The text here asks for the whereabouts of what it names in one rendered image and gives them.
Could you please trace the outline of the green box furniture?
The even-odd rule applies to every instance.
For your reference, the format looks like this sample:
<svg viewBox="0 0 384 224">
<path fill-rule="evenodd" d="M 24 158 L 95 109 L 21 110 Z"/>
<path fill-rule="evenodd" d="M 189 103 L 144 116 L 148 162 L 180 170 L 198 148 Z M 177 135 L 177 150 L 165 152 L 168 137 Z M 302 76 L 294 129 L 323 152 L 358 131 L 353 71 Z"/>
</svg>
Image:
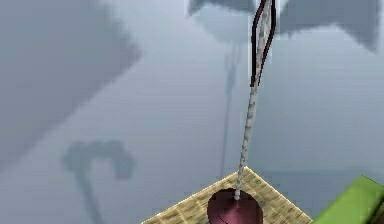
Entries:
<svg viewBox="0 0 384 224">
<path fill-rule="evenodd" d="M 384 201 L 384 186 L 360 176 L 311 224 L 369 224 Z"/>
</svg>

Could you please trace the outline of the tan woven mat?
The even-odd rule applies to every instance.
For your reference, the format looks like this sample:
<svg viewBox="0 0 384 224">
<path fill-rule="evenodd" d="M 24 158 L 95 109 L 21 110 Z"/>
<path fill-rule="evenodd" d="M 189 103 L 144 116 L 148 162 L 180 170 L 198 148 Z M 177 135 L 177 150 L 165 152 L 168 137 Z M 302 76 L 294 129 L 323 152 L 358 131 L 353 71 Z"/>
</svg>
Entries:
<svg viewBox="0 0 384 224">
<path fill-rule="evenodd" d="M 209 198 L 218 190 L 234 188 L 237 172 L 209 185 L 141 224 L 209 224 Z M 253 196 L 263 211 L 263 224 L 310 224 L 312 219 L 261 176 L 244 168 L 241 189 Z"/>
</svg>

